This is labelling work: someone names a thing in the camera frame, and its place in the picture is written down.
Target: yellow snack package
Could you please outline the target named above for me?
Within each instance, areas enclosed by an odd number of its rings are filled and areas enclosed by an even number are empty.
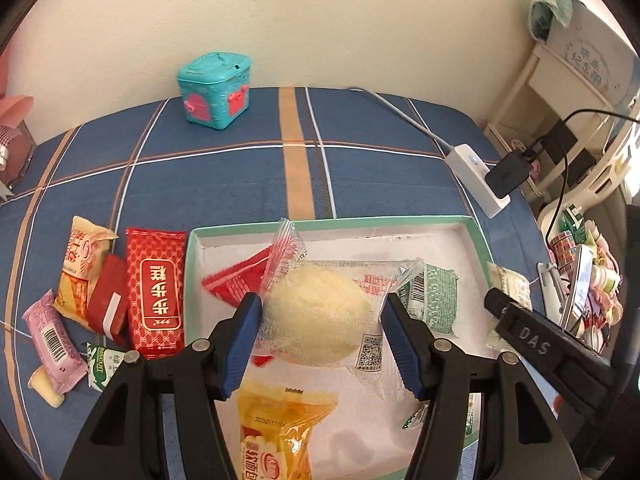
[[[311,429],[337,405],[335,394],[242,382],[238,390],[242,480],[311,480],[307,452]]]
[[[86,308],[116,233],[79,216],[71,223],[60,286],[54,306],[65,317],[89,328]]]

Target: green snack package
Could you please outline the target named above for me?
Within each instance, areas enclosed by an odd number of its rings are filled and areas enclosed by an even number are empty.
[[[424,272],[402,285],[400,301],[414,319],[427,324],[432,332],[454,335],[458,303],[458,277],[453,270],[424,264]]]
[[[89,363],[89,386],[103,392],[109,380],[120,366],[124,352],[104,346],[86,344],[86,357]]]

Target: box lid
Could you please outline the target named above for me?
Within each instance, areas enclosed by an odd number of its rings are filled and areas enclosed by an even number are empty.
[[[209,52],[186,64],[178,71],[178,81],[221,83],[251,66],[251,59],[233,52]]]

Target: beige wall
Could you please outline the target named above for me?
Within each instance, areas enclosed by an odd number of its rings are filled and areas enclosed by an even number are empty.
[[[608,17],[599,0],[584,0]],[[485,120],[532,41],[529,0],[40,0],[15,36],[10,92],[31,94],[38,142],[175,96],[211,50],[254,61],[254,86],[347,85]]]

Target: pink door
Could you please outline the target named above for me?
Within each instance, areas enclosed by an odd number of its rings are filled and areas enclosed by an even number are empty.
[[[204,97],[198,94],[190,94],[189,98],[184,102],[184,109],[191,114],[191,117],[201,121],[210,121],[209,105]]]

